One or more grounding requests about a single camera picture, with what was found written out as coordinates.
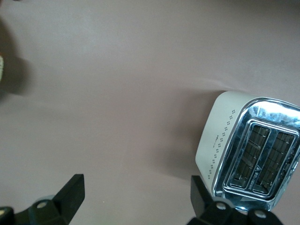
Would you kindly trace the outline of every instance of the screw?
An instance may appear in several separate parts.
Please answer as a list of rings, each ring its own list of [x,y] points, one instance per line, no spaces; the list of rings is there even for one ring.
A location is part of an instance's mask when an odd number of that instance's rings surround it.
[[[0,210],[0,216],[4,215],[5,210]]]
[[[226,205],[222,202],[218,202],[216,204],[216,207],[219,209],[219,210],[225,210],[226,209]]]
[[[47,202],[41,202],[37,205],[37,208],[41,209],[41,208],[45,207],[46,205],[47,205]]]
[[[261,210],[255,210],[254,214],[257,217],[262,218],[262,219],[265,219],[267,217],[267,215],[263,211],[261,211]]]

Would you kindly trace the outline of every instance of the beige tabletop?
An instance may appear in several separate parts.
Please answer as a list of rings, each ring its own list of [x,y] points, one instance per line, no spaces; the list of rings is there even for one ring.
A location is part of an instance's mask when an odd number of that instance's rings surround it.
[[[300,5],[249,0],[2,0],[0,205],[75,173],[73,225],[185,225],[216,97],[300,105]],[[300,224],[299,168],[273,212]]]

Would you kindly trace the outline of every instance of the white plastic side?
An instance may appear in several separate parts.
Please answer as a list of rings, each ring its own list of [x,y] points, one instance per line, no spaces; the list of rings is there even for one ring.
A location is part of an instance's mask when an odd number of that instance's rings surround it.
[[[235,91],[222,93],[205,124],[196,154],[196,164],[206,188],[213,195],[213,181],[232,130],[244,106],[257,97]]]

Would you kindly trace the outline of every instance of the table surface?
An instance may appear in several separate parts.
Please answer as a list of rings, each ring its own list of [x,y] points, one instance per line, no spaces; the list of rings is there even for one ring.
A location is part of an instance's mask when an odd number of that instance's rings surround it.
[[[185,225],[216,97],[300,105],[300,5],[2,0],[0,203],[21,211],[84,173],[73,225]],[[273,212],[300,224],[300,171]]]

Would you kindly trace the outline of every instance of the partially visible object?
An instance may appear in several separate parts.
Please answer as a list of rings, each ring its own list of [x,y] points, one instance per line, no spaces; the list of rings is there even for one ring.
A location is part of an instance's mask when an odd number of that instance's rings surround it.
[[[0,81],[2,79],[3,67],[4,67],[4,61],[3,61],[3,57],[0,55]]]
[[[247,215],[222,200],[214,201],[200,176],[192,176],[191,201],[196,213],[187,225],[283,225],[272,213],[251,209]]]
[[[215,101],[196,163],[212,196],[242,211],[271,210],[300,158],[300,108],[228,91]]]
[[[14,214],[0,207],[0,225],[68,225],[85,197],[83,174],[74,175],[52,200],[41,200]]]

